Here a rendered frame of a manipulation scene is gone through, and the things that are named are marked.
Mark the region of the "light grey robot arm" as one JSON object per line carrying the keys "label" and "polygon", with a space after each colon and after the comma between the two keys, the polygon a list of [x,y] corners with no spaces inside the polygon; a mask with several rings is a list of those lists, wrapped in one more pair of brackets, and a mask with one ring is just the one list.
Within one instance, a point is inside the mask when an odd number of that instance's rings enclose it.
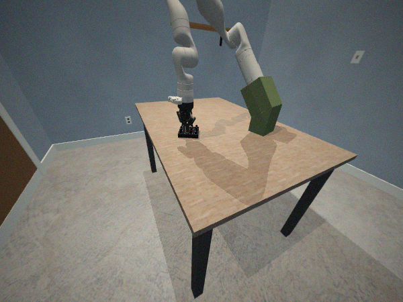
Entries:
{"label": "light grey robot arm", "polygon": [[[186,74],[183,68],[194,68],[198,64],[198,53],[191,37],[189,18],[179,0],[166,0],[171,18],[174,41],[184,47],[176,47],[172,53],[173,64],[177,74],[177,97],[169,96],[169,102],[176,105],[193,102],[193,76]],[[220,0],[196,0],[197,8],[204,19],[219,33],[229,48],[235,49],[237,63],[247,85],[263,73],[243,25],[238,22],[228,32],[224,25],[224,8]]]}

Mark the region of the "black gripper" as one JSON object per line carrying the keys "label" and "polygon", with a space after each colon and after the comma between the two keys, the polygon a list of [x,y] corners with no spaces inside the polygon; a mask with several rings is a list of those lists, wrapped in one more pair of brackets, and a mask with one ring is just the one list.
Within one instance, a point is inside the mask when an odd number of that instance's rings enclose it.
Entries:
{"label": "black gripper", "polygon": [[177,111],[177,116],[179,118],[180,123],[183,125],[183,132],[189,132],[189,126],[191,126],[195,117],[192,116],[193,102],[192,103],[182,103],[178,105],[179,111]]}

